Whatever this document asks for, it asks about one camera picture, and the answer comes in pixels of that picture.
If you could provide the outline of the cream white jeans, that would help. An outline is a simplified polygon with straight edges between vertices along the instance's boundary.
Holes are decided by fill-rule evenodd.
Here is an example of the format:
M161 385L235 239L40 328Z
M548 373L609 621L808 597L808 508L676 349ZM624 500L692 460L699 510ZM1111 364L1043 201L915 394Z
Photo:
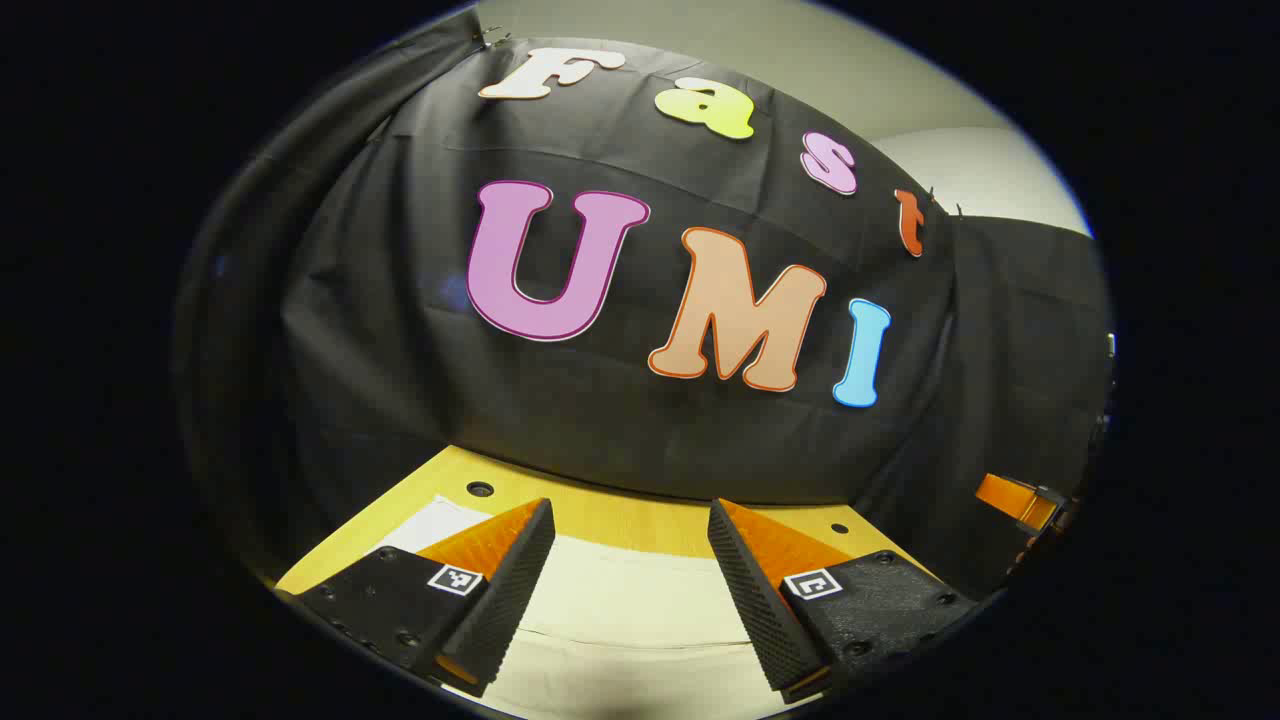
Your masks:
M713 560L557 537L483 703L527 720L758 720L783 710Z

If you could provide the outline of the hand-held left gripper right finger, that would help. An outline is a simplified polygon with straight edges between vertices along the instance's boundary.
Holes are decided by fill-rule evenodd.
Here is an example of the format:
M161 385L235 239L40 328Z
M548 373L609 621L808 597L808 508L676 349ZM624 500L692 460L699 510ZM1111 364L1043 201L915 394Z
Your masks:
M726 498L710 502L708 539L762 671L786 703L861 691L979 612L901 553L851 556Z

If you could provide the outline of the black backdrop cloth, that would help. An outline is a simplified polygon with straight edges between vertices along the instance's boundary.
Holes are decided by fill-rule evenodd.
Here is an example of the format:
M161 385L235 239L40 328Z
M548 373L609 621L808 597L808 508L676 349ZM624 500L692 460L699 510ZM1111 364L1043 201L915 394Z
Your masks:
M192 247L189 459L280 577L444 448L631 492L847 503L970 597L1078 495L1110 386L1100 246L956 215L878 147L678 51L472 12L338 76Z

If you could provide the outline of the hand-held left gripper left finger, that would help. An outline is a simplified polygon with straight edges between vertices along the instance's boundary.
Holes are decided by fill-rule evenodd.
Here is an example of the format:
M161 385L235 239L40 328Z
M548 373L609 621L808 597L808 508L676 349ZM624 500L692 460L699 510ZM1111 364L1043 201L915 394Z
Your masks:
M399 670L481 697L554 539L552 502L535 498L416 552L384 544L306 591L276 594Z

